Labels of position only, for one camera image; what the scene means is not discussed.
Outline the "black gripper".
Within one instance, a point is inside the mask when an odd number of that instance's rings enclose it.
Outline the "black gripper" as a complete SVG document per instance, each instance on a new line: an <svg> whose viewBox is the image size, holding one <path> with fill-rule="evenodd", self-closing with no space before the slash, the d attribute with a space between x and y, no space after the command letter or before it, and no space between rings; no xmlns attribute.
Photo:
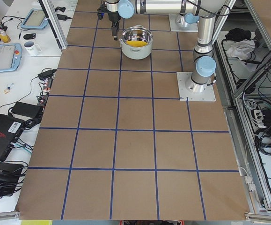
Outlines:
<svg viewBox="0 0 271 225"><path fill-rule="evenodd" d="M118 13L119 0L103 0L100 7L97 9L98 18L103 19L103 15L107 14L109 20L112 22L111 32L115 41L118 40L119 21L121 16Z"/></svg>

